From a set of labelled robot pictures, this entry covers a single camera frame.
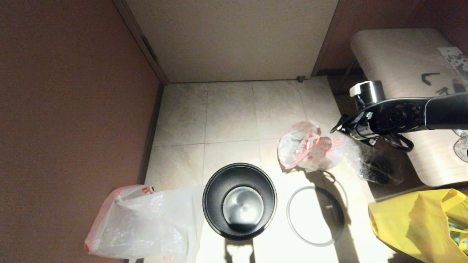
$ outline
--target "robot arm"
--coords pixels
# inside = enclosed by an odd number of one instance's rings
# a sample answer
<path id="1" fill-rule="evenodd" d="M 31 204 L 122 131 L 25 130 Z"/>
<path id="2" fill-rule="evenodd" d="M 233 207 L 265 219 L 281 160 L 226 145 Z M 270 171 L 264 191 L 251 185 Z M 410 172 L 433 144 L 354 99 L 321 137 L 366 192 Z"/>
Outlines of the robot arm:
<path id="1" fill-rule="evenodd" d="M 383 137 L 391 146 L 409 152 L 413 144 L 400 133 L 468 129 L 466 92 L 385 100 L 381 82 L 366 81 L 352 87 L 350 95 L 355 98 L 358 111 L 349 117 L 342 116 L 331 132 L 339 131 L 369 146 Z"/>

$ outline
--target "beige tile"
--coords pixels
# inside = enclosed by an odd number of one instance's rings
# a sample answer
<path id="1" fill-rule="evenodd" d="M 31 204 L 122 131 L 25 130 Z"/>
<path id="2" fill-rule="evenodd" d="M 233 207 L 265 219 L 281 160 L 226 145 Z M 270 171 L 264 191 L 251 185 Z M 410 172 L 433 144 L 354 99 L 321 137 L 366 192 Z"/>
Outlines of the beige tile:
<path id="1" fill-rule="evenodd" d="M 354 247 L 360 263 L 388 263 L 389 259 L 394 257 L 395 252 L 378 240 L 375 235 L 367 237 L 360 233 L 353 233 L 353 236 L 355 236 Z"/>
<path id="2" fill-rule="evenodd" d="M 205 141 L 241 141 L 257 137 L 252 83 L 208 83 Z"/>
<path id="3" fill-rule="evenodd" d="M 356 207 L 359 207 L 358 214 L 367 211 L 369 202 L 374 202 L 369 184 L 359 178 L 357 171 L 350 167 L 347 160 L 341 160 L 329 172 L 337 181 L 333 186 L 339 192 L 337 198 L 341 198 L 347 204 L 348 212 L 354 212 Z"/>
<path id="4" fill-rule="evenodd" d="M 196 263 L 224 262 L 224 245 L 224 238 L 218 235 L 205 220 Z"/>
<path id="5" fill-rule="evenodd" d="M 144 263 L 168 263 L 170 260 L 168 258 L 165 258 L 163 256 L 158 256 L 158 255 L 151 255 L 147 256 L 143 259 Z"/>
<path id="6" fill-rule="evenodd" d="M 318 122 L 323 132 L 330 131 L 338 123 L 341 115 L 327 77 L 313 77 L 297 85 L 307 119 Z"/>
<path id="7" fill-rule="evenodd" d="M 297 189 L 315 184 L 302 171 L 281 171 L 276 151 L 278 139 L 260 140 L 259 145 L 262 169 L 273 181 L 278 203 L 270 226 L 254 239 L 257 262 L 303 262 L 310 255 L 314 255 L 318 262 L 338 262 L 333 245 L 325 248 L 308 245 L 294 234 L 287 221 L 286 206 L 291 195 Z M 291 205 L 291 217 L 298 231 L 307 238 L 315 239 L 316 242 L 331 238 L 313 190 L 305 190 L 295 197 Z"/>
<path id="8" fill-rule="evenodd" d="M 153 146 L 204 143 L 206 99 L 205 83 L 165 87 Z"/>
<path id="9" fill-rule="evenodd" d="M 306 119 L 295 80 L 255 81 L 253 89 L 259 139 L 280 138 Z"/>
<path id="10" fill-rule="evenodd" d="M 204 145 L 154 147 L 145 183 L 155 191 L 202 184 Z"/>
<path id="11" fill-rule="evenodd" d="M 258 141 L 209 143 L 205 145 L 203 183 L 220 168 L 235 162 L 246 162 L 260 167 Z"/>

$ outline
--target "white plastic bag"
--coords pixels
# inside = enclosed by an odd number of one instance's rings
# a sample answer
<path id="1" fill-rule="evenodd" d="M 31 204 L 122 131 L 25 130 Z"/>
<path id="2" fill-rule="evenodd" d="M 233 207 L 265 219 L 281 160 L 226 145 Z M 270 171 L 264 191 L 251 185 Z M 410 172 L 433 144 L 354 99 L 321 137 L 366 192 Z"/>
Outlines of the white plastic bag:
<path id="1" fill-rule="evenodd" d="M 327 135 L 322 135 L 314 121 L 294 124 L 279 141 L 279 161 L 287 170 L 299 166 L 312 172 L 334 167 L 342 159 L 350 139 L 339 133 Z"/>
<path id="2" fill-rule="evenodd" d="M 111 258 L 159 255 L 193 263 L 203 226 L 203 186 L 154 193 L 150 186 L 114 190 L 85 240 L 89 254 Z"/>

